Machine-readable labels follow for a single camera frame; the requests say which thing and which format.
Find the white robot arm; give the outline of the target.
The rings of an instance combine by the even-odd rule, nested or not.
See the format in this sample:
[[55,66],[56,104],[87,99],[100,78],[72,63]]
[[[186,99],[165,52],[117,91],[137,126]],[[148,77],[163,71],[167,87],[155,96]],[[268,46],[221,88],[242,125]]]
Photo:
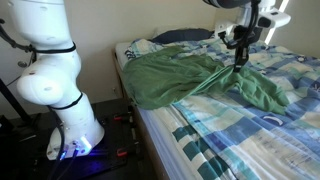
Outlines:
[[20,95],[54,111],[62,123],[47,147],[50,160],[86,156],[104,137],[87,95],[76,85],[81,58],[72,41],[64,0],[7,0],[19,34],[36,62],[17,82]]

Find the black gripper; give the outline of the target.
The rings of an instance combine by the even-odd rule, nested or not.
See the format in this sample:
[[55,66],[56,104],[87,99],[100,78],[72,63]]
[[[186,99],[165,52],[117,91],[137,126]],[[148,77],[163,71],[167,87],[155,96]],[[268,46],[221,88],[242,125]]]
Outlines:
[[240,72],[242,66],[246,64],[249,59],[249,46],[259,40],[262,29],[255,27],[248,37],[244,37],[248,28],[237,26],[234,30],[234,39],[240,41],[240,45],[235,51],[235,65],[233,72]]

